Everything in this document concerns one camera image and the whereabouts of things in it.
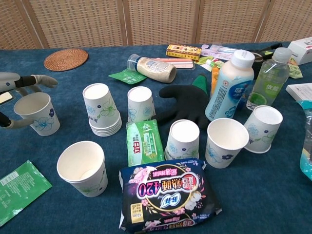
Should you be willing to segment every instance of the sanitary pad package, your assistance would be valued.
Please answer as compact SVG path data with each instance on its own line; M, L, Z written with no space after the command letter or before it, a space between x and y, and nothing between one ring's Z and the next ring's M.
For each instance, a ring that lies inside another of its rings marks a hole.
M177 159L121 169L119 228L133 233L190 227L221 206L198 159Z

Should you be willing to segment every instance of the transparent plastic bag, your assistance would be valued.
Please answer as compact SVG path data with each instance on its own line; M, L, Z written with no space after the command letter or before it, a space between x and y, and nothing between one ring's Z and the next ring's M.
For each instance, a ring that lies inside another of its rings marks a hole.
M306 136L300 158L301 171L312 180L312 101L298 102L306 115Z

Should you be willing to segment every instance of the woven coaster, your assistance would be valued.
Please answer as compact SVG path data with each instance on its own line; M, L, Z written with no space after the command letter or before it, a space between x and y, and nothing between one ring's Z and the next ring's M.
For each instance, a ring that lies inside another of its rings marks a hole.
M65 49L50 54L44 60L44 67L50 71L62 72L81 66L88 59L88 53L79 48Z

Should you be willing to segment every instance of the wicker screen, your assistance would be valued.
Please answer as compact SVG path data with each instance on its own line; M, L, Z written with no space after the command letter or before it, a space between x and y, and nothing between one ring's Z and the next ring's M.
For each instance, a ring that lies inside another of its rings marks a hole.
M268 0L201 0L197 43L253 42Z
M0 0L0 21L0 49L37 48L13 0Z
M125 0L129 44L195 43L198 0Z
M30 5L51 48L126 44L121 0L30 0Z
M312 0L273 0L257 41L293 41L312 36Z

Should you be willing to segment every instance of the green-yellow package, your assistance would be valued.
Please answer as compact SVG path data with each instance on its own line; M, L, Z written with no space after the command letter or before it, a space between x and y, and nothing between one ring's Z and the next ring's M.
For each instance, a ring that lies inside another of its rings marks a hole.
M0 227L51 187L29 160L0 179Z
M127 128L128 166L164 161L156 120L132 123Z

